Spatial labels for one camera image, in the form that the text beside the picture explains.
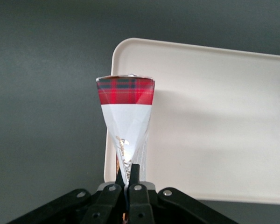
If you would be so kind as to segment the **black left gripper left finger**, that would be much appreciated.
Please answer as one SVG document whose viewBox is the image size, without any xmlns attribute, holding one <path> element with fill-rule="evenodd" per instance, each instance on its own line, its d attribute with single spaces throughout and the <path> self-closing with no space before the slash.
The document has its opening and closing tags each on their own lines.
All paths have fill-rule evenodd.
<svg viewBox="0 0 280 224">
<path fill-rule="evenodd" d="M 115 182 L 102 183 L 95 194 L 73 190 L 12 221 L 11 224 L 107 224 L 121 222 L 124 183 L 120 171 Z"/>
</svg>

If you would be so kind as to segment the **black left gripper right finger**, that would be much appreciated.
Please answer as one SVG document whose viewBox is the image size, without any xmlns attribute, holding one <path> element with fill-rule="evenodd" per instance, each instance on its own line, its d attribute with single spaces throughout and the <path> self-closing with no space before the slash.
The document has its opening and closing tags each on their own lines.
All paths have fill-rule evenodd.
<svg viewBox="0 0 280 224">
<path fill-rule="evenodd" d="M 235 224 L 236 221 L 167 187 L 156 192 L 151 182 L 140 181 L 140 166 L 133 164 L 128 188 L 130 224 Z"/>
</svg>

